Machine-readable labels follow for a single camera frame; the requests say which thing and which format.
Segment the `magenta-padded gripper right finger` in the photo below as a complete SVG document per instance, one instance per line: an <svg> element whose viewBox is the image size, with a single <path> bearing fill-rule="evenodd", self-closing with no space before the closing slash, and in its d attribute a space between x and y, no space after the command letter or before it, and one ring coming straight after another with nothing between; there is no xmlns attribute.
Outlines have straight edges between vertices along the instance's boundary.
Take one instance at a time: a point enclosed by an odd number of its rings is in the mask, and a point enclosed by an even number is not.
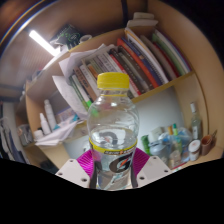
<svg viewBox="0 0 224 224"><path fill-rule="evenodd" d="M136 149L131 168L133 188L146 186L170 174L171 170L158 156L149 156Z"/></svg>

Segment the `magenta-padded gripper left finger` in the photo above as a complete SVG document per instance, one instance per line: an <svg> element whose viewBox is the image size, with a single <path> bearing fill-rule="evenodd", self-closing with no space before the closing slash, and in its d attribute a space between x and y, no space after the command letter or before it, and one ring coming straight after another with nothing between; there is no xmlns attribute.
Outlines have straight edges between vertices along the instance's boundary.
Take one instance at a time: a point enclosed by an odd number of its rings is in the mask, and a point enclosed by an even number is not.
<svg viewBox="0 0 224 224"><path fill-rule="evenodd" d="M96 188L96 176L90 150L78 159L69 159L56 173L57 176L84 188Z"/></svg>

